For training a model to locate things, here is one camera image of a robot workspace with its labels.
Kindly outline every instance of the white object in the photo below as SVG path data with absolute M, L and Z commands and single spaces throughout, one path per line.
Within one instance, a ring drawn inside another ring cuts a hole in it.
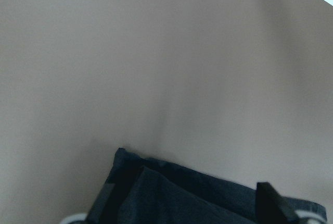
M 71 216 L 68 216 L 65 219 L 63 219 L 60 222 L 60 224 L 69 224 L 74 221 L 85 220 L 86 217 L 87 217 L 86 213 L 79 213 L 79 214 L 71 215 Z
M 318 214 L 315 214 L 313 212 L 308 212 L 304 210 L 296 210 L 295 211 L 298 217 L 300 218 L 313 218 L 322 221 L 323 223 L 326 223 L 326 221 Z

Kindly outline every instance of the dark blue fabric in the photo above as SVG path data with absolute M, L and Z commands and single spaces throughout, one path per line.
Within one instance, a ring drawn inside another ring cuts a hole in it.
M 117 187 L 114 198 L 119 203 L 112 207 L 119 210 L 113 217 L 118 223 L 256 222 L 254 189 L 167 161 L 143 159 L 123 148 L 115 154 L 107 183 Z M 326 210 L 319 204 L 285 199 L 296 209 L 326 219 Z M 107 219 L 111 219 L 110 213 L 105 215 Z

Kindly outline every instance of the dark fabric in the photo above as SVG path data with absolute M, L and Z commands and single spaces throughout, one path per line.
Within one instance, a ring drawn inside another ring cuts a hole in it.
M 105 212 L 102 223 L 256 222 L 254 189 L 167 161 L 143 159 L 123 148 L 115 154 L 107 183 L 116 184 L 116 195 L 107 206 L 113 210 Z M 294 208 L 327 220 L 323 206 L 285 199 Z

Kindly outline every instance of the denim fabric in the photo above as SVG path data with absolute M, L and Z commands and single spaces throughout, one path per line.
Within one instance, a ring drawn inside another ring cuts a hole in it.
M 102 223 L 256 223 L 254 189 L 123 148 L 106 182 L 116 184 L 113 199 L 118 202 L 109 203 Z M 327 220 L 323 206 L 285 199 Z

